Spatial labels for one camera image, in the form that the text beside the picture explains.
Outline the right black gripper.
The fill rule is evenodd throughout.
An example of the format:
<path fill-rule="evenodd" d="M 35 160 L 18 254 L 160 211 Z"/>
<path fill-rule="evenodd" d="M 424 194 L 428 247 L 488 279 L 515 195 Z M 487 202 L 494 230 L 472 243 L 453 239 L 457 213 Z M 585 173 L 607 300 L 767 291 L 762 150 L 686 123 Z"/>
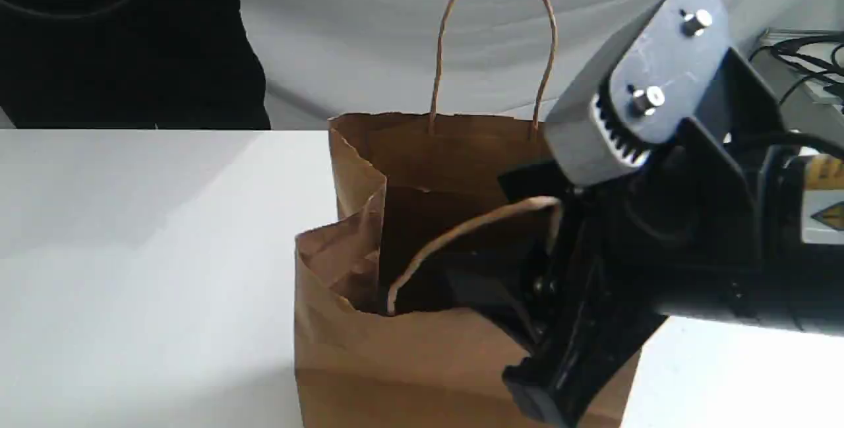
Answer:
<path fill-rule="evenodd" d="M 613 184 L 577 188 L 555 162 L 504 173 L 510 202 L 560 199 L 546 263 L 445 263 L 455 307 L 471 309 L 529 353 L 503 381 L 527 418 L 576 427 L 591 403 L 664 322 L 646 310 L 637 277 L 607 260 Z"/>

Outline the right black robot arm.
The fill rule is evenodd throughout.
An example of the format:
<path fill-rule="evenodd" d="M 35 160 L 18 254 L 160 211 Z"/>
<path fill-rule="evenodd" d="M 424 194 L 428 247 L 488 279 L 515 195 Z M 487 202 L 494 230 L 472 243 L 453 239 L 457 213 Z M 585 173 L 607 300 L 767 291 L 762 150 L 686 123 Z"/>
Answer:
<path fill-rule="evenodd" d="M 842 335 L 842 244 L 808 224 L 842 215 L 842 190 L 808 207 L 810 176 L 842 148 L 790 133 L 763 80 L 730 47 L 694 116 L 645 166 L 576 187 L 551 161 L 498 180 L 510 202 L 561 200 L 552 250 L 537 229 L 490 249 L 432 260 L 456 307 L 527 350 L 502 372 L 516 407 L 582 427 L 588 406 L 667 317 Z"/>

